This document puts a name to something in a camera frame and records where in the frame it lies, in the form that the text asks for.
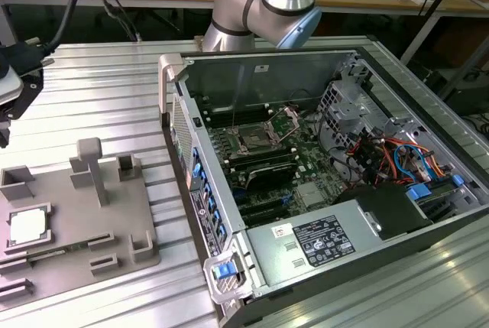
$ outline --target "motherboard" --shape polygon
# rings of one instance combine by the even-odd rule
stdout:
[[[231,125],[208,125],[247,226],[332,205],[347,187],[320,148],[314,122],[289,106],[266,108],[268,120],[247,120],[254,116],[241,113],[235,123],[226,123]]]

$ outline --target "warning label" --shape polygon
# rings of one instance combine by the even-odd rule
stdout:
[[[313,267],[319,267],[355,251],[334,215],[294,227],[293,233]]]

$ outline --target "blue cable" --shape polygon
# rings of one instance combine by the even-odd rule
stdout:
[[[411,148],[412,150],[414,150],[415,152],[417,152],[417,154],[419,155],[419,157],[421,158],[421,161],[423,162],[423,166],[425,167],[426,171],[428,171],[428,174],[429,176],[432,178],[432,179],[437,179],[438,177],[436,176],[435,172],[432,170],[431,167],[428,166],[428,164],[426,163],[426,160],[425,158],[423,157],[423,154],[421,153],[421,151],[412,146],[412,145],[399,145],[396,150],[394,151],[394,162],[396,163],[396,167],[402,172],[402,173],[405,173],[405,175],[407,175],[408,177],[410,177],[411,179],[413,179],[415,182],[417,182],[417,179],[414,177],[413,173],[411,173],[410,171],[406,170],[406,169],[403,169],[401,166],[400,166],[400,163],[399,163],[399,159],[397,157],[397,154],[400,150],[401,147],[408,147],[408,148]]]

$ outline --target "circuit board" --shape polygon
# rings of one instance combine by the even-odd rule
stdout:
[[[248,123],[225,128],[208,128],[212,145],[225,172],[241,216],[248,226],[266,224],[332,205],[345,189],[345,182],[321,150],[312,124],[300,116],[298,128],[287,115],[278,115],[270,123],[277,139],[265,136],[267,123]],[[296,171],[288,181],[268,190],[250,190],[246,173],[229,168],[230,159],[246,158],[266,151],[293,148]],[[248,167],[247,172],[254,170]]]

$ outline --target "slotted metal surface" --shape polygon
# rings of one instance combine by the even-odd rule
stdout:
[[[425,100],[425,107],[440,124],[444,123],[445,129],[478,156],[484,168],[489,168],[485,143],[478,143],[469,127],[452,125],[454,120],[444,114],[443,104],[425,98],[423,89],[414,89],[414,77],[400,70],[397,60],[381,45],[365,37],[316,38],[308,45],[367,49],[412,95]],[[269,47],[263,42],[258,46]],[[0,165],[27,164],[34,173],[66,168],[67,159],[76,153],[76,140],[93,136],[101,138],[105,158],[134,152],[144,166],[162,262],[144,271],[1,312],[2,328],[218,326],[157,115],[159,56],[194,50],[194,44],[188,41],[80,44],[58,49],[56,63],[46,70],[44,91],[22,120],[13,124],[11,144],[0,150]],[[376,94],[389,98],[388,90],[377,86]],[[169,85],[168,102],[172,92],[173,85]],[[403,114],[402,108],[389,109],[394,113],[397,110],[399,116]],[[439,319],[452,318],[451,326],[471,322],[480,323],[472,326],[483,326],[489,312],[488,224],[480,222],[479,229],[464,230],[465,236],[452,237],[437,249],[337,287],[316,300],[266,318],[257,326],[424,326],[430,314]],[[392,290],[395,287],[408,292]],[[419,301],[427,301],[423,309]],[[445,307],[454,313],[446,315]],[[390,308],[396,308],[392,316],[396,323],[386,321],[388,316],[383,315]],[[478,315],[464,320],[471,308]],[[486,318],[480,314],[483,309]],[[442,326],[440,320],[433,322]]]
[[[76,140],[97,136],[104,158],[141,159],[161,263],[0,313],[0,326],[216,327],[157,108],[157,59],[181,45],[61,47],[44,91],[11,128],[0,166],[69,167]]]

